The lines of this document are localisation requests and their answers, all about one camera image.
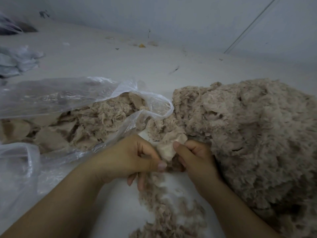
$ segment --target white floor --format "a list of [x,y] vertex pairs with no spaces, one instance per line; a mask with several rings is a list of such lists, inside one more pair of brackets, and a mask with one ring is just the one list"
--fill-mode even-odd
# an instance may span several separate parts
[[[22,76],[7,79],[9,83],[44,78],[103,76],[113,80],[131,77],[145,81],[156,93],[172,97],[176,88],[187,85],[208,86],[255,78],[279,79],[299,90],[315,94],[317,72],[295,69],[277,63],[263,63],[221,53],[195,53],[186,47],[159,43],[149,46],[149,40],[135,40],[119,34],[52,20],[33,20],[38,33],[0,36],[0,45],[17,47],[29,45],[44,51],[40,68]],[[133,44],[143,43],[146,48]],[[206,237],[224,237],[212,208],[195,191],[185,174],[166,175],[169,191],[198,199],[207,210]],[[118,180],[105,187],[98,197],[82,237],[127,237],[134,229],[153,219],[138,202],[136,185],[128,187]]]

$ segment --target fluffy fiber pile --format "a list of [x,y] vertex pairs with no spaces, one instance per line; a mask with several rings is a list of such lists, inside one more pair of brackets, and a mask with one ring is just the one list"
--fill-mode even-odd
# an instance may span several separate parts
[[143,229],[137,229],[129,238],[200,238],[201,231],[207,227],[204,208],[194,200],[192,209],[188,208],[186,200],[178,200],[178,211],[172,208],[166,194],[165,187],[160,184],[164,177],[159,173],[152,173],[147,180],[146,189],[140,192],[140,203],[150,212],[154,212],[154,223],[146,223]]
[[285,237],[317,236],[314,96],[258,79],[176,89],[173,104],[172,116],[149,121],[154,140],[182,129],[211,143],[228,185],[263,220]]
[[65,113],[23,120],[3,119],[0,120],[0,141],[36,144],[42,154],[70,147],[86,151],[116,132],[126,117],[147,108],[144,105],[139,96],[124,93]]

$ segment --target forearm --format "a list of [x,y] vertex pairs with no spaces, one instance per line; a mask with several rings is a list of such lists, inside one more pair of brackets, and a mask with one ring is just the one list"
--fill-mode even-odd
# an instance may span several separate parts
[[76,237],[102,187],[79,166],[39,201],[1,238]]
[[210,184],[204,196],[227,238],[282,238],[221,181]]

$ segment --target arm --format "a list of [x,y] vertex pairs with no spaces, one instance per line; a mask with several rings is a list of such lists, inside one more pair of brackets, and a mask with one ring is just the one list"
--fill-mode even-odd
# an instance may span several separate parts
[[282,238],[221,180],[210,147],[189,140],[185,145],[174,142],[174,149],[196,189],[214,209],[227,238]]
[[[140,158],[139,154],[150,155],[152,159]],[[137,172],[165,168],[166,163],[160,161],[149,142],[139,136],[127,137],[75,168],[1,238],[77,237],[86,213],[105,183],[129,176],[131,185]]]

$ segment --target fingernail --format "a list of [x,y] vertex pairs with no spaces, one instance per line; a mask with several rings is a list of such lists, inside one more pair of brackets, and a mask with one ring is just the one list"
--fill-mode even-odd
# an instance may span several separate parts
[[167,164],[164,162],[161,162],[158,164],[158,171],[164,171],[167,167]]
[[180,146],[180,142],[174,141],[173,147],[174,147],[174,148],[177,148],[178,146]]

